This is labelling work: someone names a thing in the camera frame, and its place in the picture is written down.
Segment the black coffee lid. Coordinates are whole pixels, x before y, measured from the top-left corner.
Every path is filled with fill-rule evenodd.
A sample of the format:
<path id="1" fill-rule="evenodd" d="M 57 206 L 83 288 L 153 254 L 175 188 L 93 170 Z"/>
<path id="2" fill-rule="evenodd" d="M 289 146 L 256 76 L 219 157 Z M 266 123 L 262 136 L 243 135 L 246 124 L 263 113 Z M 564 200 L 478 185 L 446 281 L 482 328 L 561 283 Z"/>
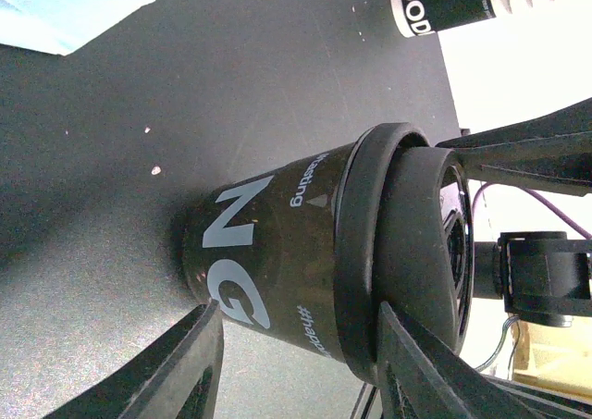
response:
<path id="1" fill-rule="evenodd" d="M 459 351 L 475 259 L 468 183 L 458 155 L 430 146 L 407 123 L 368 130 L 346 169 L 335 255 L 339 345 L 357 377 L 377 381 L 382 302 L 402 309 Z"/>

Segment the light blue paper bag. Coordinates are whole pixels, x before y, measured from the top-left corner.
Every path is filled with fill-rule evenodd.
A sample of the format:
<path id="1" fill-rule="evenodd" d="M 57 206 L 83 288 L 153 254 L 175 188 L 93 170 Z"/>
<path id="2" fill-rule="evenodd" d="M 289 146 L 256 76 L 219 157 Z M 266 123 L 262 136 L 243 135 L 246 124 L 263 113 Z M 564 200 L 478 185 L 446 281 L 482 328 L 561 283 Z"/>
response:
<path id="1" fill-rule="evenodd" d="M 1 0 L 1 44 L 70 55 L 155 0 Z"/>

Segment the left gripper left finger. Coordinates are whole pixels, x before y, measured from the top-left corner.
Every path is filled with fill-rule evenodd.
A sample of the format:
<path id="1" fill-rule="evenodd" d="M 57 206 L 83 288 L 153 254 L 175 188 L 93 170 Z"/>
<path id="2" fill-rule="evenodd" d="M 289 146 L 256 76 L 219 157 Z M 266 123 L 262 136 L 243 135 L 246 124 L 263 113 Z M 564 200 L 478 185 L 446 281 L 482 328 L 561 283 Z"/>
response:
<path id="1" fill-rule="evenodd" d="M 224 352 L 216 301 L 201 304 L 48 418 L 212 418 Z"/>

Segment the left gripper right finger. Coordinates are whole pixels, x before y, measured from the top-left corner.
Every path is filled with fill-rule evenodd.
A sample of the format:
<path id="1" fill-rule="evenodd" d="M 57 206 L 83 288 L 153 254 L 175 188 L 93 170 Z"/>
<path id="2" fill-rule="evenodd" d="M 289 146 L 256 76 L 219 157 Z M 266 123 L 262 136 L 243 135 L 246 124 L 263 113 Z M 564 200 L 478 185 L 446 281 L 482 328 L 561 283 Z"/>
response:
<path id="1" fill-rule="evenodd" d="M 589 418 L 591 406 L 483 376 L 420 323 L 382 302 L 377 376 L 384 418 Z"/>

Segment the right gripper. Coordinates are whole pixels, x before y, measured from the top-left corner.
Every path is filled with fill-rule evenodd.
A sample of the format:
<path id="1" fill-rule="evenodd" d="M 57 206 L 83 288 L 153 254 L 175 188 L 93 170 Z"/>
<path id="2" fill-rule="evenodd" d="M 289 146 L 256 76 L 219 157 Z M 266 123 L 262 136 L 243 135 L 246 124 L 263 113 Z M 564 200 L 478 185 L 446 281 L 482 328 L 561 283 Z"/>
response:
<path id="1" fill-rule="evenodd" d="M 591 192 L 591 101 L 440 142 L 469 179 L 567 195 Z M 563 231 L 504 232 L 475 244 L 474 296 L 545 327 L 591 315 L 591 241 Z"/>

